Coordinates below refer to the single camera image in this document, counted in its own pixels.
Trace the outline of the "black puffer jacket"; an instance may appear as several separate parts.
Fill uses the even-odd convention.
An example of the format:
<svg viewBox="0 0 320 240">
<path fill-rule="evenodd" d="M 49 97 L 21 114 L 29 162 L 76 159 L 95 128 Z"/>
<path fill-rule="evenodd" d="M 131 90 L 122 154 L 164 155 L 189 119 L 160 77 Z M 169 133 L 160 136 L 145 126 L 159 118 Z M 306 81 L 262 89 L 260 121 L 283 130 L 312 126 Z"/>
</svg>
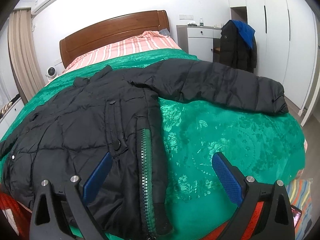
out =
<svg viewBox="0 0 320 240">
<path fill-rule="evenodd" d="M 41 181 L 55 192 L 83 177 L 109 152 L 112 167 L 89 209 L 104 231 L 123 239 L 153 239 L 172 226 L 159 98 L 204 100 L 264 114 L 288 111 L 283 86 L 220 63 L 168 59 L 144 68 L 106 66 L 77 77 L 37 106 L 1 142 L 1 191 L 32 209 Z"/>
</svg>

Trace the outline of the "colourful striped cloth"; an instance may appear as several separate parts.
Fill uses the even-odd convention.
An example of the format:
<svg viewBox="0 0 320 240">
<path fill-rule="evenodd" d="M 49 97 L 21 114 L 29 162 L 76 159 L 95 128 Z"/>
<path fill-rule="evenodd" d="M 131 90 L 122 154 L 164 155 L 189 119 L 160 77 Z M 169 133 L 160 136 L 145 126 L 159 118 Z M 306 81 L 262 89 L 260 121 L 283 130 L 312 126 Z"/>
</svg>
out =
<svg viewBox="0 0 320 240">
<path fill-rule="evenodd" d="M 295 239 L 298 240 L 303 239 L 312 226 L 311 185 L 312 179 L 295 179 L 286 186 L 290 203 L 302 211 L 295 227 Z"/>
</svg>

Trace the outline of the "white window bench cabinet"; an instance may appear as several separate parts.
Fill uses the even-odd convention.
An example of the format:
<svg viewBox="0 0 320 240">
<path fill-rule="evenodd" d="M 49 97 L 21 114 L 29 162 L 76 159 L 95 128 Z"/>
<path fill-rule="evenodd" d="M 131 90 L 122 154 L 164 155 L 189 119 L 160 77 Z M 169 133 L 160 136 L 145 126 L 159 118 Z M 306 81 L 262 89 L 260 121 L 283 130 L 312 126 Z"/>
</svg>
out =
<svg viewBox="0 0 320 240">
<path fill-rule="evenodd" d="M 16 102 L 12 104 L 9 110 L 4 114 L 3 118 L 1 118 L 1 122 L 0 122 L 1 138 L 3 137 L 3 135 L 5 135 L 5 133 L 11 126 L 11 124 L 15 121 L 15 119 L 17 118 L 17 116 L 19 115 L 23 107 L 24 107 L 24 103 L 22 99 L 19 98 Z"/>
</svg>

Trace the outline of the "striped cloth on bench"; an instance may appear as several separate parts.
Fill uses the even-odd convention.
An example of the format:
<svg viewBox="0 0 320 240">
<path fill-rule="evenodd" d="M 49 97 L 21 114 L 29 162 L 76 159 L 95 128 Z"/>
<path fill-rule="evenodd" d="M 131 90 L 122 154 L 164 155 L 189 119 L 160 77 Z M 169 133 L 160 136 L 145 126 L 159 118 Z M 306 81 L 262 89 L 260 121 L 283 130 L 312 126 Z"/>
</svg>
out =
<svg viewBox="0 0 320 240">
<path fill-rule="evenodd" d="M 5 113 L 7 113 L 7 111 L 10 109 L 11 106 L 12 106 L 12 102 L 10 101 L 9 103 L 7 103 L 2 107 L 0 111 L 0 118 L 2 118 Z"/>
</svg>

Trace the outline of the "beige curtain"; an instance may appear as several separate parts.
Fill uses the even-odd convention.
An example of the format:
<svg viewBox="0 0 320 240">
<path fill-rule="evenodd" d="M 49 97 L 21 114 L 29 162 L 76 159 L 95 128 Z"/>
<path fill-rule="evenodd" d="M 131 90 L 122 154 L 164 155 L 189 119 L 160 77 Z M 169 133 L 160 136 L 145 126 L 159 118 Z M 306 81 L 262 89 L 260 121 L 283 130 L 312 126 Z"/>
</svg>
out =
<svg viewBox="0 0 320 240">
<path fill-rule="evenodd" d="M 36 57 L 31 18 L 30 9 L 14 10 L 8 24 L 8 47 L 13 73 L 27 101 L 45 86 Z"/>
</svg>

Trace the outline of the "white round fan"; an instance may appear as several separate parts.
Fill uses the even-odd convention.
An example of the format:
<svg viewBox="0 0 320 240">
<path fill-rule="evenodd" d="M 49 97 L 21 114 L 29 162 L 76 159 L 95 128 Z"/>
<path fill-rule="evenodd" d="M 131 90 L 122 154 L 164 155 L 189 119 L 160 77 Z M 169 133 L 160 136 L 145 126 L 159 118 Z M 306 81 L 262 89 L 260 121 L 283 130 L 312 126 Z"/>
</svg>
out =
<svg viewBox="0 0 320 240">
<path fill-rule="evenodd" d="M 58 76 L 57 70 L 55 67 L 49 67 L 46 71 L 46 78 L 50 82 Z"/>
</svg>

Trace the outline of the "dark coat with blue lining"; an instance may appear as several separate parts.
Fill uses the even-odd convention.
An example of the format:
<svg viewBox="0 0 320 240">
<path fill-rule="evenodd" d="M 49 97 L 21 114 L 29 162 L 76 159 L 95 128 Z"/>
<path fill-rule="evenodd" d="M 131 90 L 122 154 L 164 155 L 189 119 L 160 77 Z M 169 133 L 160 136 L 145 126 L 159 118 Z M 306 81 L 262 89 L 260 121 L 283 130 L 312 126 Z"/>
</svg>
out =
<svg viewBox="0 0 320 240">
<path fill-rule="evenodd" d="M 220 63 L 254 73 L 257 66 L 255 30 L 239 20 L 229 20 L 221 29 Z"/>
</svg>

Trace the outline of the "white dresser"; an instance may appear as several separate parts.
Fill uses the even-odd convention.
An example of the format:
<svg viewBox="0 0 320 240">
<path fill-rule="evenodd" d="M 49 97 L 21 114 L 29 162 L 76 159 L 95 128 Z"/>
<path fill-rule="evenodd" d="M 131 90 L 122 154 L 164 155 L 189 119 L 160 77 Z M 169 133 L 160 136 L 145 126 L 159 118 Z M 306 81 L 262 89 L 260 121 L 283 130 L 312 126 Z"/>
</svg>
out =
<svg viewBox="0 0 320 240">
<path fill-rule="evenodd" d="M 176 25 L 177 44 L 202 61 L 214 61 L 214 48 L 219 47 L 221 29 L 206 26 Z"/>
</svg>

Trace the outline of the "white wardrobe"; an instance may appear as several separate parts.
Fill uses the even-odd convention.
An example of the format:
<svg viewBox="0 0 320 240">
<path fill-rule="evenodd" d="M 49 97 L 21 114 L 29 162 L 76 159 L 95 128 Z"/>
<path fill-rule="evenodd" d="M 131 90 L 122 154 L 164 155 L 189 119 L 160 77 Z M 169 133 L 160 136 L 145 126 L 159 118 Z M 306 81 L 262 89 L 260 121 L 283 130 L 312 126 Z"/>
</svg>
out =
<svg viewBox="0 0 320 240">
<path fill-rule="evenodd" d="M 229 0 L 255 29 L 256 74 L 280 82 L 304 126 L 319 100 L 319 20 L 306 0 Z"/>
</svg>

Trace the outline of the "pink striped bed sheet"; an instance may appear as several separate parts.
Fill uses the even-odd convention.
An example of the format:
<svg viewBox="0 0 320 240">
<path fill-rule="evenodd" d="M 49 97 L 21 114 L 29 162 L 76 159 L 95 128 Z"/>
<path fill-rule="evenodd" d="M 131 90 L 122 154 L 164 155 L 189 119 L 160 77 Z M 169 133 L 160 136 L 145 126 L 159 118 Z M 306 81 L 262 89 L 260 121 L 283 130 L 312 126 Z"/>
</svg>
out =
<svg viewBox="0 0 320 240">
<path fill-rule="evenodd" d="M 144 33 L 127 38 L 125 40 L 105 45 L 101 48 L 92 50 L 77 57 L 62 72 L 72 72 L 74 70 L 100 63 L 116 57 L 141 53 L 157 49 L 181 49 L 175 41 L 166 35 L 160 34 L 158 31 L 144 31 Z"/>
</svg>

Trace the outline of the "wooden headboard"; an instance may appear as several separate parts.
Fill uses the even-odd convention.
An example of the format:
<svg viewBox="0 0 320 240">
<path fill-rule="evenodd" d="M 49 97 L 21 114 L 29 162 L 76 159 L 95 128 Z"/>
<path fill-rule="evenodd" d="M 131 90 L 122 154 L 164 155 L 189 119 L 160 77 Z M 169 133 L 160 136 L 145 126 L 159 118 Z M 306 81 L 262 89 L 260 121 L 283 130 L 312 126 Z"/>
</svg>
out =
<svg viewBox="0 0 320 240">
<path fill-rule="evenodd" d="M 144 31 L 170 29 L 165 10 L 135 12 L 87 26 L 65 37 L 59 43 L 64 67 L 87 52 L 122 41 Z"/>
</svg>

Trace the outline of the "white air conditioner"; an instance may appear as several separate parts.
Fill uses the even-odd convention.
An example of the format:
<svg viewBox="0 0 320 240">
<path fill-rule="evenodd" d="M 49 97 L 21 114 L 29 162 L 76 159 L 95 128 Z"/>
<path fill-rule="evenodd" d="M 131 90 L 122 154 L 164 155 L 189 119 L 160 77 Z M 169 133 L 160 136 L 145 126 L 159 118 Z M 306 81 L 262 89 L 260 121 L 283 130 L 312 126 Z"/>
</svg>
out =
<svg viewBox="0 0 320 240">
<path fill-rule="evenodd" d="M 55 1 L 57 0 L 36 0 L 34 2 L 34 5 L 31 7 L 31 14 L 33 16 L 38 15 L 40 12 L 42 12 Z"/>
</svg>

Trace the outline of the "grey pillow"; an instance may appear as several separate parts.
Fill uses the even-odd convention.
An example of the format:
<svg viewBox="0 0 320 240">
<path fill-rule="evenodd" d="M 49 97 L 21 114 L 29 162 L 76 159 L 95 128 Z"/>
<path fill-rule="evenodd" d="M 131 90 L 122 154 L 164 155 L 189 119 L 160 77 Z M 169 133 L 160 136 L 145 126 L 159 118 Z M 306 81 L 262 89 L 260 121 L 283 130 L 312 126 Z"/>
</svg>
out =
<svg viewBox="0 0 320 240">
<path fill-rule="evenodd" d="M 170 31 L 168 31 L 167 28 L 160 30 L 159 33 L 160 33 L 161 35 L 163 35 L 163 36 L 168 36 L 168 37 L 171 36 L 171 33 L 170 33 Z"/>
</svg>

